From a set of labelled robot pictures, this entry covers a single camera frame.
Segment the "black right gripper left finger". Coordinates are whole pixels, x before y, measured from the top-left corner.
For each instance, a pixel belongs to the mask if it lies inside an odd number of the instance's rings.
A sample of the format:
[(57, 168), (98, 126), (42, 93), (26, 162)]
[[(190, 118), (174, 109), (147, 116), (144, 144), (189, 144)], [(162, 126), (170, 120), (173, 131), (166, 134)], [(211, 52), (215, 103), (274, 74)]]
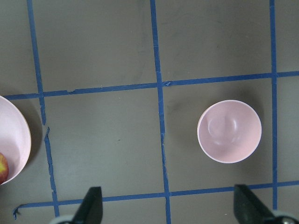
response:
[(101, 187), (90, 187), (71, 223), (100, 224), (102, 219), (103, 203)]

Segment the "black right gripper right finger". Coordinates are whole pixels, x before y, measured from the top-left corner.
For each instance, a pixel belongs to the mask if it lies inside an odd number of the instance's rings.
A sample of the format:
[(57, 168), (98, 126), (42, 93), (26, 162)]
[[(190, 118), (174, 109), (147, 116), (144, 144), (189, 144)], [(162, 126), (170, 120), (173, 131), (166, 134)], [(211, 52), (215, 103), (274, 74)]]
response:
[(234, 186), (234, 215), (239, 224), (272, 224), (274, 214), (245, 184)]

